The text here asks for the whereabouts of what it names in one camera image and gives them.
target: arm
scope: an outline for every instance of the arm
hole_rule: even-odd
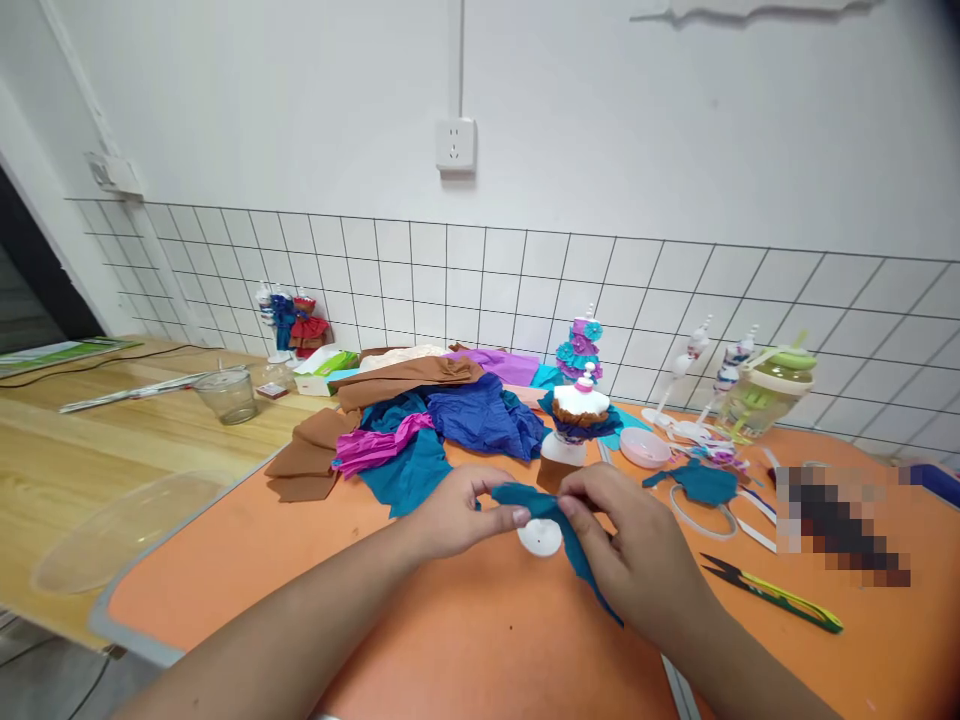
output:
[[[526,508],[476,512],[512,478],[457,468],[416,512],[351,545],[249,608],[167,670],[117,720],[305,718],[390,596],[427,560],[522,527]]]
[[[606,464],[566,477],[560,495],[607,602],[670,658],[717,715],[839,717],[723,609],[661,502]],[[578,497],[609,516],[617,528],[612,541]]]

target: orange table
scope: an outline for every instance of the orange table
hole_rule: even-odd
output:
[[[828,570],[823,555],[774,555],[742,532],[718,541],[681,523],[694,552],[823,605],[846,630],[830,635],[708,575],[711,587],[844,717],[942,714],[960,629],[953,602],[960,513],[922,489],[898,485],[894,471],[834,438],[777,429],[766,440],[785,465],[816,460],[869,471],[865,477],[888,500],[877,529],[891,551],[910,554],[912,587],[861,587],[858,575]],[[595,446],[589,451],[588,461],[599,459]],[[453,465],[482,461],[523,482],[536,477],[536,463],[527,468],[449,445],[448,453]],[[613,462],[638,480],[650,474],[619,453]],[[765,484],[759,492],[773,502]],[[669,503],[670,485],[651,492]],[[752,505],[737,499],[731,508],[774,537]],[[715,511],[688,512],[722,528]],[[172,662],[259,598],[385,525],[387,513],[359,481],[338,483],[324,502],[280,504],[258,471],[115,580],[92,627]],[[563,553],[536,558],[512,533],[422,568],[321,707],[347,720],[676,716],[658,651],[613,622]]]

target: small bowl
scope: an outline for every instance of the small bowl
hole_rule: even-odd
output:
[[[620,450],[627,460],[648,470],[655,470],[670,459],[670,446],[649,430],[624,428],[620,433]]]

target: wall socket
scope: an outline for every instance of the wall socket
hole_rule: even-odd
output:
[[[477,169],[476,121],[457,118],[438,122],[436,155],[440,172],[474,172]]]

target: right hand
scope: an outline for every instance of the right hand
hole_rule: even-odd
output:
[[[637,482],[597,463],[564,478],[559,495],[597,586],[634,630],[660,644],[685,623],[722,612],[673,513]],[[607,514],[613,540],[579,498]]]

